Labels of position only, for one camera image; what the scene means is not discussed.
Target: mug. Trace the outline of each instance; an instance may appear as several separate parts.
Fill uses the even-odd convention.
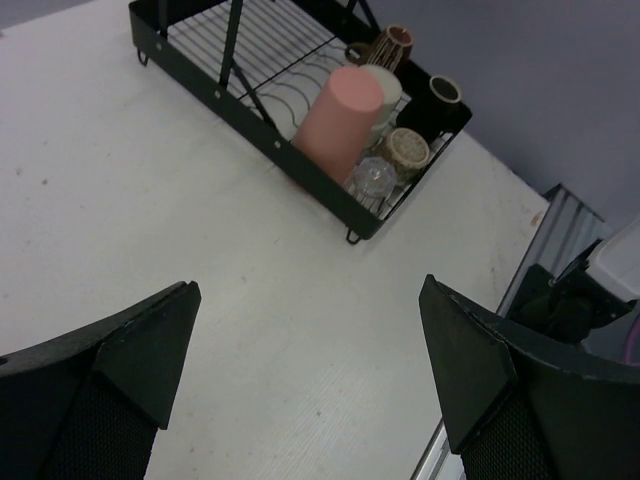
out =
[[[408,60],[412,47],[413,34],[408,29],[389,25],[371,45],[364,42],[347,45],[344,56],[356,65],[379,65],[393,72]]]
[[[431,143],[452,127],[461,101],[462,92],[453,80],[434,75],[429,79],[427,91],[421,97],[411,99],[400,111],[396,126],[418,132]]]

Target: small black cup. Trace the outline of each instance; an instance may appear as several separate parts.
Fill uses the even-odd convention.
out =
[[[429,79],[427,91],[411,99],[398,114],[396,126],[409,128],[431,143],[451,129],[461,101],[460,87],[453,80],[434,75]]]

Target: cup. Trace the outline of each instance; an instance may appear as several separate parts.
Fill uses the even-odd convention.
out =
[[[429,145],[413,130],[395,128],[384,137],[375,153],[393,166],[397,185],[409,185],[413,178],[429,165]]]
[[[382,136],[385,128],[387,128],[386,123],[374,125],[373,127],[371,127],[371,131],[369,132],[369,136],[367,137],[367,142],[364,144],[364,148],[375,147],[380,141],[380,137]]]
[[[453,80],[434,75],[429,79],[427,91],[411,99],[398,114],[396,125],[418,132],[431,143],[442,132],[450,131],[461,101],[462,92]]]
[[[394,168],[380,157],[363,158],[353,172],[354,196],[372,212],[380,210],[396,183]]]
[[[379,65],[363,65],[360,68],[367,70],[376,77],[376,80],[378,80],[382,88],[384,100],[382,107],[380,107],[378,118],[376,119],[376,125],[384,125],[389,121],[389,117],[391,117],[393,110],[400,101],[400,97],[402,97],[400,80],[389,70]]]
[[[384,93],[367,70],[334,70],[311,105],[291,143],[338,184],[360,160]]]
[[[401,25],[389,25],[369,45],[354,42],[347,45],[344,55],[356,65],[379,65],[393,72],[409,59],[413,34]]]

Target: stain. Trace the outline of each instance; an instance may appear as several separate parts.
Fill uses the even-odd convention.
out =
[[[531,219],[531,226],[537,227],[538,225],[540,225],[540,221],[542,220],[542,217],[544,217],[544,212],[540,211],[536,213]]]

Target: brown patterned mug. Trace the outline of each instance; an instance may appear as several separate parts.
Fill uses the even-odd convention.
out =
[[[395,71],[409,59],[413,47],[413,34],[401,25],[389,25],[369,45],[354,42],[347,45],[344,55],[356,65],[379,65]]]

